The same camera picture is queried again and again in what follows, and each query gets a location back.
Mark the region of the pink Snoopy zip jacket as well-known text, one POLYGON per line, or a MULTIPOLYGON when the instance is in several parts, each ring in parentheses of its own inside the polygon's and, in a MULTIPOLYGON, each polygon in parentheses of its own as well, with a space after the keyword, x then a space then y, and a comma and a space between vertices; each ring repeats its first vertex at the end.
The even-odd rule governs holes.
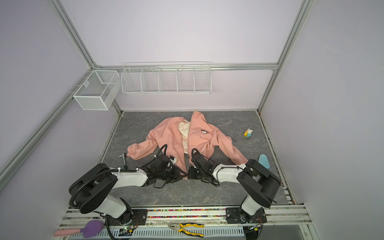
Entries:
POLYGON ((210 160, 214 148, 218 146, 234 165, 248 162, 233 145, 232 139, 214 125, 207 123, 200 112, 194 112, 190 121, 183 117, 163 120, 149 131, 144 142, 132 144, 127 148, 127 157, 139 160, 151 154, 155 155, 163 145, 168 146, 166 155, 177 158, 176 166, 187 173, 185 155, 189 155, 189 162, 193 164, 192 149, 197 149, 210 160))

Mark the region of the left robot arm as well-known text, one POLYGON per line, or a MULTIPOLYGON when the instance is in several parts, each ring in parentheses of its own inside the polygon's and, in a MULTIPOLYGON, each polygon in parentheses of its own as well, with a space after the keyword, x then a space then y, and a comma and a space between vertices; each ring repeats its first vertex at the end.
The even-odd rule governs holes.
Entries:
POLYGON ((128 202, 110 192, 123 187, 155 186, 158 180, 172 184, 187 177, 188 173, 176 166, 176 158, 166 155, 167 148, 163 145, 151 161, 133 170, 97 164, 70 186, 70 208, 82 214, 98 213, 119 225, 132 223, 135 215, 128 202))

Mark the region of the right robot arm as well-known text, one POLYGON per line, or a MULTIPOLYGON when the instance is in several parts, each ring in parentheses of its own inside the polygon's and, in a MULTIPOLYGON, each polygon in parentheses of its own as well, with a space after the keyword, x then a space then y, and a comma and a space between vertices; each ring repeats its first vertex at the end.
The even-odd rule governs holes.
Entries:
POLYGON ((265 208, 275 202, 275 196, 282 184, 273 174, 256 160, 241 165, 212 165, 210 160, 197 149, 192 149, 194 172, 204 183, 219 186, 221 183, 236 183, 246 191, 247 196, 237 208, 226 208, 229 224, 265 224, 265 208))

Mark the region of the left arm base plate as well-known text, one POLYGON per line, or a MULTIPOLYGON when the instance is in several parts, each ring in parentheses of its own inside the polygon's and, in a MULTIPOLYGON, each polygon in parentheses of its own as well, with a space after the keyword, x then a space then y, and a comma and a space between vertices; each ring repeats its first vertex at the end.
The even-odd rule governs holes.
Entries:
POLYGON ((107 221, 110 226, 144 226, 147 216, 147 209, 133 209, 127 211, 117 219, 107 216, 107 221))

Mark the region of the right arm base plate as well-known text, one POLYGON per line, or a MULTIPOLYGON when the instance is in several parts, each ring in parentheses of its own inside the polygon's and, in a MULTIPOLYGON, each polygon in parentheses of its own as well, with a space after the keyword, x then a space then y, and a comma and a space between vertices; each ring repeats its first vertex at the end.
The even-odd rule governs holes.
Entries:
POLYGON ((267 222, 264 208, 259 208, 255 214, 249 215, 241 207, 226 208, 228 224, 264 224, 267 222))

